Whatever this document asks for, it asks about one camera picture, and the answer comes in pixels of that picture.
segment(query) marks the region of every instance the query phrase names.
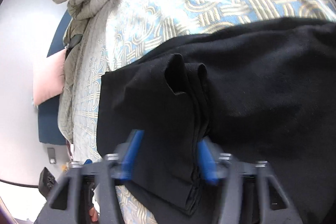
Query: patterned bedspread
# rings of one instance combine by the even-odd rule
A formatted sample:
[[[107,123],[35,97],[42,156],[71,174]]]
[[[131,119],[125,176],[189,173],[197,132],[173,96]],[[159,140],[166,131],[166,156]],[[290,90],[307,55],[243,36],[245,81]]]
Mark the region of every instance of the patterned bedspread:
[[[178,35],[278,17],[336,21],[335,8],[334,0],[109,0],[90,19],[65,65],[58,122],[75,145],[74,159],[100,159],[96,125],[105,71],[125,66]],[[126,223],[156,223],[125,187],[118,187],[118,195]]]

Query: black cloth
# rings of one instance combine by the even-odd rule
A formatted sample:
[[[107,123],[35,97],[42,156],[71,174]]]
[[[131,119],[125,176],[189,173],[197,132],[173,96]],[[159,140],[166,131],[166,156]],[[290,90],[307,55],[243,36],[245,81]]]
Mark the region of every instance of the black cloth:
[[[268,160],[304,223],[336,197],[336,25],[283,18],[175,37],[101,79],[97,149],[144,129],[126,187],[161,223],[211,223],[197,142]]]

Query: hand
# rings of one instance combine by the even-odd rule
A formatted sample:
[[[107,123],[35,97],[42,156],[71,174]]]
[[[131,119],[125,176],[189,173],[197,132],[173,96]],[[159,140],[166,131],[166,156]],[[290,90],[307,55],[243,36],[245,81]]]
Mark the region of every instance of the hand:
[[[96,211],[96,209],[94,207],[92,207],[89,210],[89,215],[91,217],[92,222],[97,222],[98,221],[98,212]]]

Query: white wall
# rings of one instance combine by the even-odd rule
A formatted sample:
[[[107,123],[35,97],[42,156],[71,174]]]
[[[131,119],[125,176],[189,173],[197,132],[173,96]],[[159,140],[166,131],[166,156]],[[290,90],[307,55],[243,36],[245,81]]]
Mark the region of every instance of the white wall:
[[[37,185],[47,167],[58,177],[67,160],[65,146],[53,146],[56,165],[38,140],[32,106],[33,62],[45,57],[66,4],[52,0],[4,0],[0,5],[0,179]]]
[[[37,188],[0,182],[0,196],[12,217],[34,222],[46,200]]]

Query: pillow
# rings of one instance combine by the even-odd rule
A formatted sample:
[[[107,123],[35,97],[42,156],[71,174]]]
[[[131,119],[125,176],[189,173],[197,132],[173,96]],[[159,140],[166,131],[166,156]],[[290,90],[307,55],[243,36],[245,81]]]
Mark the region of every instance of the pillow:
[[[33,97],[35,106],[62,93],[66,51],[63,49],[34,65]]]

